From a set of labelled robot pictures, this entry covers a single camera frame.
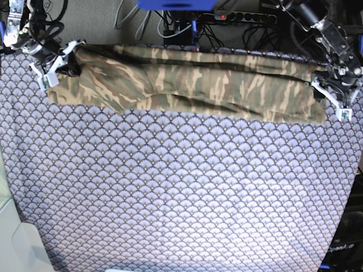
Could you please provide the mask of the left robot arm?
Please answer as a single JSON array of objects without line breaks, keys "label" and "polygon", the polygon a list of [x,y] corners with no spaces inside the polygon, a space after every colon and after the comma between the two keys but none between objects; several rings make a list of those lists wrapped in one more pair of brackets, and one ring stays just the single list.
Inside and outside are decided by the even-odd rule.
[{"label": "left robot arm", "polygon": [[362,88],[362,59],[348,43],[345,30],[328,18],[322,1],[276,1],[305,32],[312,31],[315,42],[323,47],[328,71],[316,71],[311,86],[338,110],[351,107]]}]

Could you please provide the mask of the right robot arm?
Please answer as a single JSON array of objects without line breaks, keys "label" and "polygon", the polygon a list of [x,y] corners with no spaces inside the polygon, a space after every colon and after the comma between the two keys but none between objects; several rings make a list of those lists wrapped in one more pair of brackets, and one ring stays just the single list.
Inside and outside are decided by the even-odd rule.
[{"label": "right robot arm", "polygon": [[52,73],[77,77],[81,68],[77,64],[74,48],[83,41],[71,41],[61,46],[56,37],[64,30],[63,19],[68,1],[55,19],[45,10],[43,1],[6,1],[7,22],[1,23],[1,39],[5,52],[22,51],[32,56],[40,75],[49,77]]}]

